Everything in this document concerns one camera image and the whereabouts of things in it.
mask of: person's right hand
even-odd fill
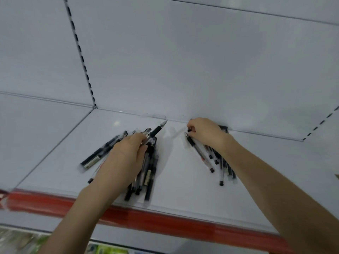
[[[192,131],[188,132],[189,136],[197,139],[204,145],[211,146],[218,152],[223,148],[227,139],[232,138],[230,134],[223,132],[218,124],[202,117],[191,119],[187,127],[192,128]]]

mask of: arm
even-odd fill
[[[290,180],[209,119],[190,120],[190,136],[218,151],[266,218],[297,253],[339,253],[339,221]]]
[[[114,145],[93,182],[80,192],[39,254],[85,252],[99,218],[140,171],[147,150],[147,146],[140,147],[144,139],[143,134],[134,134]]]

